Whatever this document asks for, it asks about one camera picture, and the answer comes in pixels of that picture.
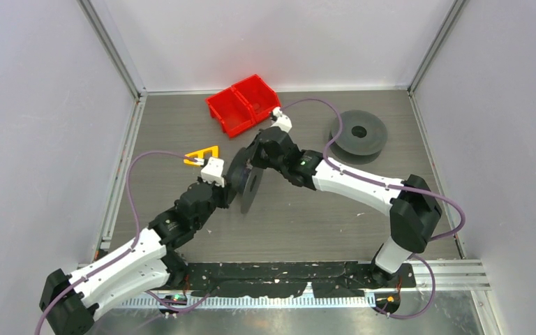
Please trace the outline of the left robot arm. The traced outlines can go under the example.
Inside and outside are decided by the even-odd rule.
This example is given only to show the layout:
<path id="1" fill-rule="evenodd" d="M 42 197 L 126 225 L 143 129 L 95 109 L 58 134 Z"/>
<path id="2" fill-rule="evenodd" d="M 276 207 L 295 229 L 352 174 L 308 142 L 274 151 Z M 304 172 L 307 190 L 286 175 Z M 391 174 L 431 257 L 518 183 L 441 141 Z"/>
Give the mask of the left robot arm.
<path id="1" fill-rule="evenodd" d="M 55 334 L 86 334 L 95 321 L 125 299 L 166 285 L 180 288 L 188 267 L 176 250 L 189 242 L 216 209 L 227 209 L 237 194 L 228 181 L 199 178 L 121 248 L 67 274 L 46 279 L 35 333 L 47 322 Z"/>

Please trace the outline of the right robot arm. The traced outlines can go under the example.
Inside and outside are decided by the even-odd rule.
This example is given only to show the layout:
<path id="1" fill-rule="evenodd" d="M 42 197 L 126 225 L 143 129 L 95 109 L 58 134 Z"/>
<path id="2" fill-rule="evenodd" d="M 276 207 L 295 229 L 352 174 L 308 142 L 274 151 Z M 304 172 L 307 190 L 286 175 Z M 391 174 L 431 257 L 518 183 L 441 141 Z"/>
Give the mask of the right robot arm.
<path id="1" fill-rule="evenodd" d="M 425 251 L 442 216 L 421 177 L 412 174 L 402 180 L 356 170 L 319 151 L 300 149 L 277 126 L 259 131 L 244 153 L 251 166 L 273 169 L 294 186 L 342 195 L 387 216 L 390 236 L 371 261 L 368 275 L 379 286 L 390 285 L 411 255 Z"/>

